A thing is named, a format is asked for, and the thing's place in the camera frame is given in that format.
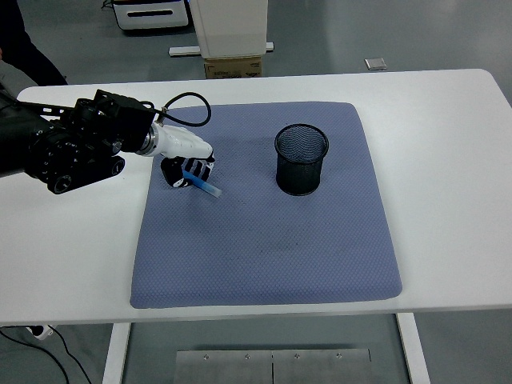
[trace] white table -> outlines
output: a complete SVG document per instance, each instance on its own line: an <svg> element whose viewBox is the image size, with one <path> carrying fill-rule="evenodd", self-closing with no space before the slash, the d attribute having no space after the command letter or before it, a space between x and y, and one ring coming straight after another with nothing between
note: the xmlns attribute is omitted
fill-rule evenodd
<svg viewBox="0 0 512 384"><path fill-rule="evenodd" d="M0 324L512 307L512 109L487 72L35 87L19 98L72 106L98 88L156 106L184 91L199 92L211 104L353 104L403 292L377 302L136 310L130 284L151 159L126 154L119 176L60 196L25 174L0 179Z"/></svg>

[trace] blue cushion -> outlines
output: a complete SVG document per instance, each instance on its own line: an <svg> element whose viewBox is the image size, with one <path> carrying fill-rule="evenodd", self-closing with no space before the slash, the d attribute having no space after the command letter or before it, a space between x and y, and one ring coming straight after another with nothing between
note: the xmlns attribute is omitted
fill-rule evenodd
<svg viewBox="0 0 512 384"><path fill-rule="evenodd" d="M172 110L201 121L204 107ZM289 124L329 139L318 189L291 196L276 184L274 138ZM347 103L212 106L192 128L214 148L209 182L171 189L156 158L132 281L135 308L382 300L402 283L373 164Z"/></svg>

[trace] robotic hand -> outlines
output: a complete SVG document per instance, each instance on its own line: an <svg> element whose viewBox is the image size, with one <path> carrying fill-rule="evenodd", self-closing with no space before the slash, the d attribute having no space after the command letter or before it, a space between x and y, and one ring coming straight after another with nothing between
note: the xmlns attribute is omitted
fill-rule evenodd
<svg viewBox="0 0 512 384"><path fill-rule="evenodd" d="M183 177L183 165L188 172L195 166L192 175L201 176L206 181L215 162L210 144L185 128L166 126L159 121L151 125L144 147L137 153L142 156L162 154L165 158L160 167L167 183L173 187L192 184L191 180Z"/></svg>
<svg viewBox="0 0 512 384"><path fill-rule="evenodd" d="M203 122L184 122L167 114L170 104L185 96L205 103L208 116ZM47 121L44 115L59 120ZM77 100L74 108L19 102L0 92L0 177L26 172L62 194L119 174L125 161L118 153L124 151L162 154L167 182L188 186L192 181L183 177L182 167L207 180L214 166L212 147L185 128L164 125L163 120L204 126L210 117L208 102L191 92L173 98L162 111L149 102L102 90L93 100Z"/></svg>

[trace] black mesh pen holder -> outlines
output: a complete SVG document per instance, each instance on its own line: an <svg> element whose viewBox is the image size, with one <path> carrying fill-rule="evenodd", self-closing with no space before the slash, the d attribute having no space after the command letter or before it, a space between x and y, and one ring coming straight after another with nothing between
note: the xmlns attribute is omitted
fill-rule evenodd
<svg viewBox="0 0 512 384"><path fill-rule="evenodd" d="M329 149L327 136L316 126L293 124L279 131L274 146L278 152L276 181L279 188L293 196L316 190L322 161Z"/></svg>

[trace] person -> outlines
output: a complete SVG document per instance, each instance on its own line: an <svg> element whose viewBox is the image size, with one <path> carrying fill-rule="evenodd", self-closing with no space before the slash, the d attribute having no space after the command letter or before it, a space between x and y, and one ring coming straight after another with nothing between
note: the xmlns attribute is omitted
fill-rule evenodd
<svg viewBox="0 0 512 384"><path fill-rule="evenodd" d="M0 60L18 68L39 86L67 84L54 64L30 40L17 0L0 0Z"/></svg>

